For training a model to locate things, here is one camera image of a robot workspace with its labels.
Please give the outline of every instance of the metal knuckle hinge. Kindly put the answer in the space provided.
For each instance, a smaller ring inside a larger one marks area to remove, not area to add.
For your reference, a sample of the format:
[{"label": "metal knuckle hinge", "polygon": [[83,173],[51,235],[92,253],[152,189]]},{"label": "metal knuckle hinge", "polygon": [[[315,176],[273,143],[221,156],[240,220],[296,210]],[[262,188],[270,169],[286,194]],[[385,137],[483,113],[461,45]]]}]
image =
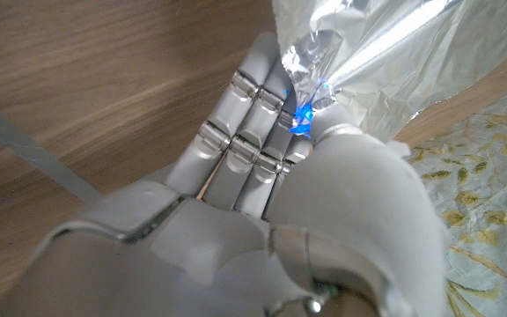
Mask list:
[{"label": "metal knuckle hinge", "polygon": [[274,113],[281,111],[281,108],[283,107],[283,101],[281,98],[275,96],[273,93],[268,91],[265,88],[261,88],[260,92],[258,93],[258,101],[260,102],[260,105],[267,109],[270,113]]},{"label": "metal knuckle hinge", "polygon": [[239,70],[234,72],[230,85],[240,98],[253,98],[260,87],[253,80],[242,74]]},{"label": "metal knuckle hinge", "polygon": [[277,120],[279,121],[279,124],[282,125],[284,128],[290,129],[290,128],[292,128],[293,118],[294,118],[294,116],[292,114],[289,114],[286,111],[282,111],[279,114],[279,117],[277,118]]},{"label": "metal knuckle hinge", "polygon": [[283,176],[287,175],[290,172],[290,169],[295,165],[295,163],[289,161],[288,159],[285,159],[283,161],[283,165],[280,171],[280,174]]},{"label": "metal knuckle hinge", "polygon": [[260,154],[260,150],[242,136],[234,137],[229,150],[244,164],[252,164]]},{"label": "metal knuckle hinge", "polygon": [[202,142],[215,151],[224,151],[230,145],[230,137],[211,122],[204,122],[199,129]]},{"label": "metal knuckle hinge", "polygon": [[268,173],[277,174],[283,170],[283,162],[265,152],[260,153],[255,164]]}]

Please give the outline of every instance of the crumpled aluminum foil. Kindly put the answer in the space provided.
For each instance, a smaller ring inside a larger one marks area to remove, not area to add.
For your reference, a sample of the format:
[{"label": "crumpled aluminum foil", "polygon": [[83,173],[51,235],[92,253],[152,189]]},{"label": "crumpled aluminum foil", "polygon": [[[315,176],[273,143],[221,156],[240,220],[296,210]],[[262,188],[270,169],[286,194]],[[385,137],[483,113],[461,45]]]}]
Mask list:
[{"label": "crumpled aluminum foil", "polygon": [[507,1],[274,0],[283,66],[309,107],[342,103],[386,142],[507,57]]}]

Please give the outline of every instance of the blue light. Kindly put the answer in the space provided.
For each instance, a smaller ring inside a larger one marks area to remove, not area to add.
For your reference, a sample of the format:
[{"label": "blue light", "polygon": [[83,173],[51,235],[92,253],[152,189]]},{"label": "blue light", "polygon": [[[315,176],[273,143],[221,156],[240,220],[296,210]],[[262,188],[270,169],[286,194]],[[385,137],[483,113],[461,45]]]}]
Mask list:
[{"label": "blue light", "polygon": [[310,123],[309,124],[301,124],[295,128],[291,128],[290,132],[296,135],[303,135],[310,131]]},{"label": "blue light", "polygon": [[313,117],[312,103],[309,102],[305,105],[298,106],[295,111],[294,127],[290,129],[290,132],[296,135],[308,136]]}]

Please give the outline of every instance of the wood grain surface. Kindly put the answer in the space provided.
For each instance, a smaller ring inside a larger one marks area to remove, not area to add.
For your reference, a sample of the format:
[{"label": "wood grain surface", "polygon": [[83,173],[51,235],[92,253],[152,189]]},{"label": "wood grain surface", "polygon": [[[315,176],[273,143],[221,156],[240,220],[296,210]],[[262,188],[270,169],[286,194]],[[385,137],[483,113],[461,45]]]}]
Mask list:
[{"label": "wood grain surface", "polygon": [[[105,194],[172,163],[274,27],[269,0],[0,0],[0,114]],[[501,98],[507,64],[485,81],[399,139],[417,144]],[[0,144],[0,297],[81,205]]]}]

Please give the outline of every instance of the patterned cloth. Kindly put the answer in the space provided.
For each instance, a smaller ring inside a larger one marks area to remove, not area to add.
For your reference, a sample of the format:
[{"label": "patterned cloth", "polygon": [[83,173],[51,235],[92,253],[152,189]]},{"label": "patterned cloth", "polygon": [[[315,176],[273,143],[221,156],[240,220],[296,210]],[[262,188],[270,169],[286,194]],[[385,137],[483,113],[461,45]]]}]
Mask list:
[{"label": "patterned cloth", "polygon": [[445,316],[507,316],[507,96],[409,162],[452,235]]}]

